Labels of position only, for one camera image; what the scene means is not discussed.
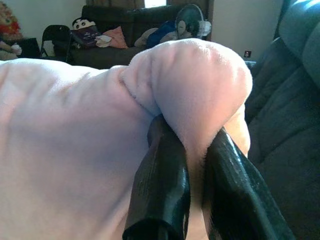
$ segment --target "dark couch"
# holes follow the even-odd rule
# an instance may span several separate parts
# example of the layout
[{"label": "dark couch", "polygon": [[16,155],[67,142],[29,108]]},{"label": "dark couch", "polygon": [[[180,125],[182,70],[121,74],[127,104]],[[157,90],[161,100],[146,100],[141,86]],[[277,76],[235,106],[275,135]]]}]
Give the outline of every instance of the dark couch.
[{"label": "dark couch", "polygon": [[251,69],[248,158],[297,239],[320,239],[320,2],[298,1]]},{"label": "dark couch", "polygon": [[183,5],[168,5],[152,8],[128,10],[121,7],[101,7],[85,5],[82,17],[96,23],[98,31],[121,26],[128,49],[114,47],[73,49],[71,55],[75,65],[96,69],[109,69],[114,65],[128,65],[143,47],[135,47],[135,41],[150,28],[158,28],[165,21],[174,21]]}]

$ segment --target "blue pillow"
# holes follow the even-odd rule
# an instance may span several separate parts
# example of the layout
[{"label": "blue pillow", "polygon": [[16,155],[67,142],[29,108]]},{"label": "blue pillow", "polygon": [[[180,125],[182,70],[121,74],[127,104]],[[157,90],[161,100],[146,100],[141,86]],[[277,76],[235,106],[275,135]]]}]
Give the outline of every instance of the blue pillow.
[{"label": "blue pillow", "polygon": [[175,21],[166,21],[154,33],[150,34],[146,40],[146,48],[150,49],[160,43],[160,40],[168,33],[175,32]]}]

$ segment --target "gray recliner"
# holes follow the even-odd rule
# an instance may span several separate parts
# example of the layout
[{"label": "gray recliner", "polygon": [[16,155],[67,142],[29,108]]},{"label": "gray recliner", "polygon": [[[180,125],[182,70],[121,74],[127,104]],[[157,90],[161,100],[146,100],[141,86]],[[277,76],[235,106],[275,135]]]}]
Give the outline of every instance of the gray recliner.
[{"label": "gray recliner", "polygon": [[297,239],[320,239],[320,2],[297,1],[279,35],[251,69],[248,158]]}]

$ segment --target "white plush face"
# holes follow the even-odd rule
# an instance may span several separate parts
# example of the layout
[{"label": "white plush face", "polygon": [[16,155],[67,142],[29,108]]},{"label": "white plush face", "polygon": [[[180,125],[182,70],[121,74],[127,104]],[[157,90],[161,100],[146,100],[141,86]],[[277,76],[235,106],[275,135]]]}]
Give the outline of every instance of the white plush face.
[{"label": "white plush face", "polygon": [[78,30],[78,29],[88,28],[94,25],[96,25],[94,21],[89,21],[88,19],[77,19],[73,24],[73,29]]}]

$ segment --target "pink pillow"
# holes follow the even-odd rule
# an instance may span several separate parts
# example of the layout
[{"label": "pink pillow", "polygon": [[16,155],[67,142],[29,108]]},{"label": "pink pillow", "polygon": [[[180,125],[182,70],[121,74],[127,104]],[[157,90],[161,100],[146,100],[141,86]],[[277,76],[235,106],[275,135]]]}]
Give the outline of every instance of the pink pillow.
[{"label": "pink pillow", "polygon": [[118,26],[115,29],[108,30],[103,33],[103,35],[106,35],[108,37],[111,37],[112,40],[109,44],[110,47],[118,48],[118,49],[127,49],[128,46],[125,41],[125,36],[122,33],[121,26]]}]

